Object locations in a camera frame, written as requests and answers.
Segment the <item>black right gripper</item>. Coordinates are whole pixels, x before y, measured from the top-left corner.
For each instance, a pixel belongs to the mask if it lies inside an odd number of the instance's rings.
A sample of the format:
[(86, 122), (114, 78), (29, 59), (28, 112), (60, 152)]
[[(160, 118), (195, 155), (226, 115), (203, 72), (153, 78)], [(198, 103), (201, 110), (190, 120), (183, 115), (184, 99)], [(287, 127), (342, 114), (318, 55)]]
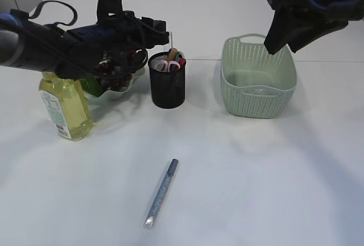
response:
[[(275, 11), (264, 41), (271, 55), (277, 53), (287, 43), (291, 51), (296, 53), (315, 40), (344, 29), (348, 26), (348, 22), (363, 19), (363, 0), (267, 0), (267, 2)], [(321, 21), (329, 22), (309, 27), (291, 40), (295, 32), (296, 18), (301, 19), (310, 15), (319, 16)]]

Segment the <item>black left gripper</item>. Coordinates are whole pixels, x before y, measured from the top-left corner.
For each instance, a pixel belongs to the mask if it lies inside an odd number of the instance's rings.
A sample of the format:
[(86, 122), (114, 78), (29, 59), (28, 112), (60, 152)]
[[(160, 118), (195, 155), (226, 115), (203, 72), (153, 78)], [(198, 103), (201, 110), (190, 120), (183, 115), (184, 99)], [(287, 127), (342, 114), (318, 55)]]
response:
[(71, 61), (100, 61), (105, 51), (115, 56), (122, 51), (153, 49), (169, 43), (165, 21), (137, 18), (129, 11), (123, 19), (74, 28), (68, 34), (75, 39), (68, 49)]

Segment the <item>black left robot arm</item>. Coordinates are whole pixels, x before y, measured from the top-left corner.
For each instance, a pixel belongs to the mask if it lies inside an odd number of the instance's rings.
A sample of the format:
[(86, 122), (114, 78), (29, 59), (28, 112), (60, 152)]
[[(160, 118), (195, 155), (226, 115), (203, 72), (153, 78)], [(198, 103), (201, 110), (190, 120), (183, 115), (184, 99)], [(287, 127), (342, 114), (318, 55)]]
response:
[(145, 66), (148, 49), (168, 43), (165, 21), (128, 11), (67, 31), (58, 22), (32, 22), (20, 10), (1, 14), (1, 65), (62, 79), (122, 78)]

